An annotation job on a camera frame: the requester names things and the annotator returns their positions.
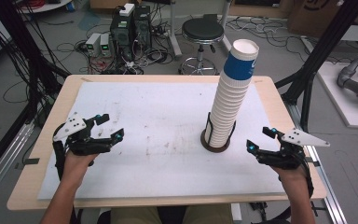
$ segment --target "leg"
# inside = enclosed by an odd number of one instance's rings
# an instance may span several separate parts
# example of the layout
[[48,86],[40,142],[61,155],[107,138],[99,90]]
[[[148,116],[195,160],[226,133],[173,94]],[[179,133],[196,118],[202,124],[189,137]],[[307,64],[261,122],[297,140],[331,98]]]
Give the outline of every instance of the leg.
[[231,205],[192,205],[186,209],[183,224],[232,224]]
[[112,208],[112,224],[161,224],[157,207]]

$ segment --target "human hand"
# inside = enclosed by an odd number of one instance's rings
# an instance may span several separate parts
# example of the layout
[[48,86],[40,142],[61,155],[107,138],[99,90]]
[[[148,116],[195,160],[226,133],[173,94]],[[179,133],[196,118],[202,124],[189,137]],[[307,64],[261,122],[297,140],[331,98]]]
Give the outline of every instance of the human hand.
[[271,168],[279,175],[290,201],[304,198],[304,195],[309,198],[306,173],[302,166],[295,170],[283,170],[272,166]]
[[87,172],[90,162],[97,156],[98,154],[77,156],[69,150],[65,157],[61,185],[68,188],[78,189],[83,181],[83,177]]

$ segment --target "black metal pole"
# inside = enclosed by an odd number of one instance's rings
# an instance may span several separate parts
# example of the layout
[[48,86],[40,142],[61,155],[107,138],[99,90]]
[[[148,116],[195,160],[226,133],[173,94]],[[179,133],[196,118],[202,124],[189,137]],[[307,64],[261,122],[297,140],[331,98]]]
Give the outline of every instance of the black metal pole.
[[296,105],[298,97],[303,91],[306,91],[303,98],[300,121],[301,127],[306,132],[308,131],[310,97],[313,79],[315,78],[319,68],[329,56],[330,52],[334,49],[342,36],[345,35],[357,16],[358,0],[345,1],[300,70],[290,77],[284,78],[283,80],[275,83],[277,88],[292,83],[287,92],[282,95],[282,99],[289,105]]

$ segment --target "stool leg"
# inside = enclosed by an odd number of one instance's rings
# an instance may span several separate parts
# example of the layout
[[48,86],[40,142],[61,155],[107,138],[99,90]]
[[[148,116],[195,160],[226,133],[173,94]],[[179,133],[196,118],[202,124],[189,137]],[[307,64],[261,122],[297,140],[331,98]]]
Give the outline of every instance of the stool leg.
[[[191,68],[192,72],[190,73],[190,75],[216,75],[217,74],[217,70],[216,67],[214,66],[214,64],[203,58],[203,46],[200,45],[198,53],[197,53],[197,58],[189,58],[187,60],[185,60],[182,65],[181,65],[181,69],[180,72],[182,75],[184,75],[186,73],[186,68]],[[206,71],[211,71],[211,74],[204,74],[204,72]]]
[[202,67],[203,67],[203,63],[202,63],[202,57],[203,57],[203,46],[200,45],[199,48],[199,53],[197,54],[197,65],[196,65],[196,73],[203,75],[202,74]]

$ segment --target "stack of paper cups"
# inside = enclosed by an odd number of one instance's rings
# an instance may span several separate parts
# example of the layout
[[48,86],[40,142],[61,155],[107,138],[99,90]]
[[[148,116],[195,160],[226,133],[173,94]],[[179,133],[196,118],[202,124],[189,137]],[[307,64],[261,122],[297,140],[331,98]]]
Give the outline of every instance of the stack of paper cups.
[[235,120],[255,68],[258,46],[247,39],[234,41],[217,86],[212,111],[201,143],[212,152],[228,148]]

